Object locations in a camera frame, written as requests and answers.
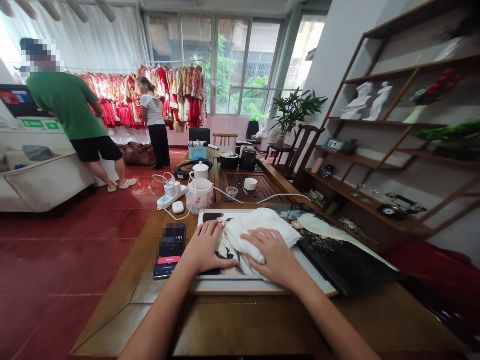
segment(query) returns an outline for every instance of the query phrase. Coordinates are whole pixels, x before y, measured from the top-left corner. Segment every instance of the white t-shirt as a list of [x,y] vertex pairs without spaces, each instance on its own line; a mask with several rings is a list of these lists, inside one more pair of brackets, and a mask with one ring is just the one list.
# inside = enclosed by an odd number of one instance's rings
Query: white t-shirt
[[164,118],[162,117],[164,105],[158,97],[147,94],[142,95],[140,105],[148,110],[148,122],[146,123],[147,126],[165,125]]

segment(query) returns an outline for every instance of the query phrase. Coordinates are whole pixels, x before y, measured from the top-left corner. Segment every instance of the white figurine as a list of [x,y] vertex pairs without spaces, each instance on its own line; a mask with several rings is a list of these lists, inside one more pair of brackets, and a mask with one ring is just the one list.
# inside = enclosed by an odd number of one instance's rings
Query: white figurine
[[372,82],[366,82],[356,88],[358,91],[358,97],[348,104],[341,112],[340,119],[358,120],[362,117],[358,112],[367,107],[367,101],[371,98],[368,96],[373,90],[374,84]]
[[370,117],[364,119],[365,121],[377,121],[379,119],[380,113],[382,112],[382,107],[390,96],[393,86],[389,86],[389,83],[385,81],[381,84],[381,89],[378,91],[378,97],[375,99],[371,106]]

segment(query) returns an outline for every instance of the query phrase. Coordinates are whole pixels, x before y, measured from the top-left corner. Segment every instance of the black shorts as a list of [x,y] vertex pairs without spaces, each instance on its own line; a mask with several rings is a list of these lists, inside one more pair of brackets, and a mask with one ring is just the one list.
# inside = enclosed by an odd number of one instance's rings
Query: black shorts
[[70,142],[84,163],[100,161],[99,152],[104,160],[117,161],[123,157],[122,152],[109,136],[70,140]]

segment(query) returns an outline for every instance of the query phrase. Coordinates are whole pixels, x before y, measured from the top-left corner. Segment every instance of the red flowers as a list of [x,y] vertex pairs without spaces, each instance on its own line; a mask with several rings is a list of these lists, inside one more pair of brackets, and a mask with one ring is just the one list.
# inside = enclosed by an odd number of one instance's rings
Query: red flowers
[[442,95],[452,91],[459,81],[463,80],[464,76],[461,74],[454,77],[455,72],[452,68],[445,70],[436,83],[426,89],[418,90],[410,101],[417,105],[431,105],[439,101]]

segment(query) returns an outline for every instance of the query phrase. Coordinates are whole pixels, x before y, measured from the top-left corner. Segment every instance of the hand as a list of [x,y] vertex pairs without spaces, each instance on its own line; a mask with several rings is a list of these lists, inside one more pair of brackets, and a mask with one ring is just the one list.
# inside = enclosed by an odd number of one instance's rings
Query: hand
[[224,260],[215,254],[223,229],[223,225],[219,224],[217,220],[207,221],[200,225],[188,243],[178,265],[186,264],[195,276],[208,270],[230,269],[239,265],[237,260]]
[[250,256],[248,262],[269,280],[295,292],[305,276],[309,278],[277,230],[259,227],[257,230],[248,230],[248,234],[242,234],[241,238],[260,250],[265,265],[260,265]]

